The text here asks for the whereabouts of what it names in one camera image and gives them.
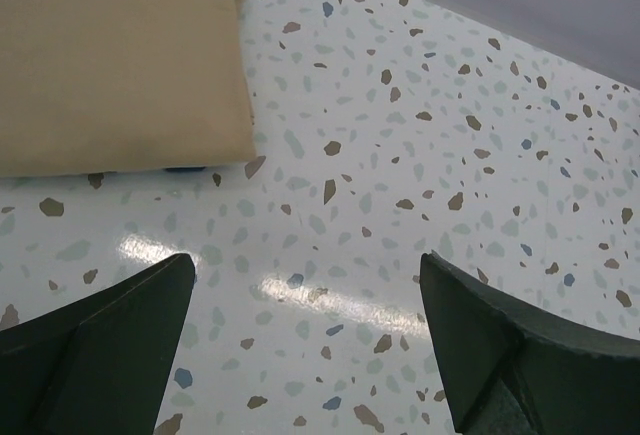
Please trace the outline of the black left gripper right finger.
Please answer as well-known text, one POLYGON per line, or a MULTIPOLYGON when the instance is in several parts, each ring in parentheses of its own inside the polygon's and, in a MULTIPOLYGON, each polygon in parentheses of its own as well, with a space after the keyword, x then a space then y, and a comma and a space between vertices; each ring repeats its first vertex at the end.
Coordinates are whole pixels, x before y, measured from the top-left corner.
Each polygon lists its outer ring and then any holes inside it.
POLYGON ((436 253, 426 319, 458 434, 636 434, 639 343, 492 288, 436 253))

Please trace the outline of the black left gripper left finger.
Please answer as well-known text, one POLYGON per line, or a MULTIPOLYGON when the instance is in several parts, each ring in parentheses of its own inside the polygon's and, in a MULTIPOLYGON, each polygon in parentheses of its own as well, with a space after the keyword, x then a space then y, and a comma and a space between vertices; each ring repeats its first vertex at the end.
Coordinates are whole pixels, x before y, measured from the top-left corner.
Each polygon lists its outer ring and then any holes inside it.
POLYGON ((194 283, 174 254, 3 330, 2 433, 153 433, 194 283))

